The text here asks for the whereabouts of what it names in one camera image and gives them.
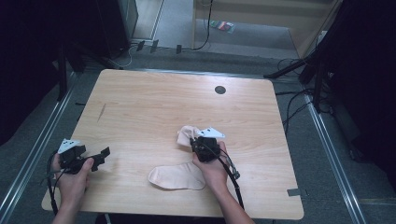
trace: tabletop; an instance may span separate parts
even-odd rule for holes
[[[72,135],[86,156],[111,151],[91,173],[81,211],[222,217],[208,188],[166,190],[148,181],[157,166],[191,161],[191,149],[177,144],[184,125],[225,134],[219,140],[241,175],[251,217],[303,217],[300,196],[288,194],[298,187],[271,81],[120,70],[100,74]],[[236,199],[230,180],[228,187]],[[48,195],[42,206],[51,209]]]

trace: human hand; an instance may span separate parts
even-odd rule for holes
[[[60,155],[55,154],[52,169],[55,171],[61,170],[59,163]],[[81,170],[76,175],[69,175],[61,173],[56,174],[56,178],[59,178],[59,190],[61,192],[61,206],[60,211],[64,210],[67,213],[76,214],[81,207],[82,199],[86,188],[90,185],[90,179],[88,173],[93,166],[93,159],[88,158]]]
[[[227,152],[224,142],[218,142],[218,144],[224,152]],[[230,164],[228,164],[227,160],[225,159],[226,155],[223,151],[221,151],[220,153],[220,159],[229,166]],[[213,160],[211,162],[200,162],[196,153],[193,153],[192,163],[194,163],[198,168],[201,169],[206,184],[214,193],[222,190],[228,190],[228,175],[224,170],[224,166],[219,160]]]

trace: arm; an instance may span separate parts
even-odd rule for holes
[[[93,165],[93,159],[89,158],[84,162],[81,170],[76,175],[56,174],[59,178],[59,191],[61,192],[61,206],[52,224],[71,224],[76,222],[79,208],[82,204],[85,189],[89,186],[88,173]],[[61,170],[59,165],[59,154],[55,155],[52,168],[56,171]]]
[[[227,151],[223,142],[219,142],[219,146],[225,152]],[[192,162],[201,169],[205,182],[218,200],[221,212],[228,224],[254,223],[230,191],[228,191],[228,176],[219,161],[215,160],[210,163],[203,163],[200,162],[197,155],[193,153]]]

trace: wooden table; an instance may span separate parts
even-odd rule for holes
[[[226,92],[215,93],[217,86]],[[163,190],[148,181],[156,166],[191,161],[191,149],[177,144],[184,125],[213,127],[226,135],[251,217],[303,217],[300,196],[287,192],[297,184],[270,81],[119,70],[101,73],[72,136],[88,155],[111,150],[91,174],[81,210],[221,217],[208,188]],[[235,197],[230,180],[228,186]],[[51,209],[48,195],[42,205]]]
[[[303,58],[314,47],[320,32],[332,24],[342,0],[215,0],[211,20],[288,27],[291,40]],[[195,20],[207,20],[210,0],[194,0],[192,41]]]

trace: gray floor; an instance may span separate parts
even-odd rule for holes
[[[162,46],[173,49],[157,49],[154,53],[149,52],[149,47],[144,47],[143,50],[138,52],[133,49],[130,51],[132,56],[131,63],[125,66],[125,69],[213,72],[223,73],[226,76],[262,78],[264,74],[271,74],[277,71],[279,59],[296,58],[297,54],[291,47],[290,39],[284,34],[283,28],[279,28],[279,30],[274,28],[275,30],[273,31],[276,31],[273,32],[274,36],[271,36],[271,32],[266,33],[266,45],[257,45],[260,43],[253,44],[254,41],[249,41],[250,44],[246,48],[244,46],[246,35],[238,35],[238,30],[235,30],[235,33],[231,35],[219,33],[222,38],[215,38],[216,33],[213,33],[214,35],[210,39],[210,49],[204,49],[200,52],[183,51],[181,54],[176,54],[175,45],[188,46],[191,40],[191,32],[187,31],[187,23],[177,29],[172,28],[172,26],[175,24],[180,25],[183,22],[177,22],[174,19],[166,20],[166,18],[171,18],[171,15],[175,14],[172,13],[174,7],[168,5],[175,3],[175,1],[165,0],[163,14],[155,35],[155,38],[160,40]],[[200,29],[200,24],[204,34],[205,28],[202,25],[202,21],[197,23],[197,32]],[[244,34],[245,29],[250,31],[259,30],[254,28],[254,26],[241,28],[242,25],[236,24],[235,29],[238,29],[238,27]],[[255,39],[257,40],[262,38],[261,35],[254,32],[252,32],[251,36],[256,36]],[[127,64],[130,61],[130,55],[125,53],[116,60],[117,63]],[[89,61],[88,69],[84,74],[78,76],[78,82],[71,99],[60,117],[55,131],[52,133],[37,167],[33,167],[32,177],[8,223],[49,223],[52,220],[52,213],[42,210],[40,205],[46,191],[46,187],[41,186],[40,181],[45,175],[47,157],[52,150],[59,146],[64,138],[71,136],[78,122],[78,117],[83,110],[83,106],[76,105],[76,103],[87,102],[95,80],[102,69],[101,65]],[[297,75],[294,73],[274,80],[274,84],[276,92],[298,91],[301,89],[301,85],[297,81]],[[0,146],[0,196],[2,198],[17,176],[53,107],[55,107],[56,97],[57,88],[54,88],[29,118],[26,119],[13,138]],[[286,117],[286,109],[290,98],[291,95],[277,97],[282,119]],[[303,96],[297,97],[290,111],[294,111],[304,103]],[[325,121],[351,186],[361,202],[361,209],[367,222],[394,223],[394,220],[396,220],[395,192],[389,185],[385,174],[371,163],[357,163],[350,159],[347,143],[334,118],[327,114],[322,114],[321,116]],[[302,220],[278,220],[276,223],[352,223],[344,197],[318,136],[317,128],[307,109],[290,121],[287,139],[298,186],[300,189],[305,189],[308,195],[302,198],[305,212]],[[81,213],[78,216],[78,223],[93,223],[95,217],[96,214]],[[272,220],[266,219],[256,221],[257,223],[272,223]]]

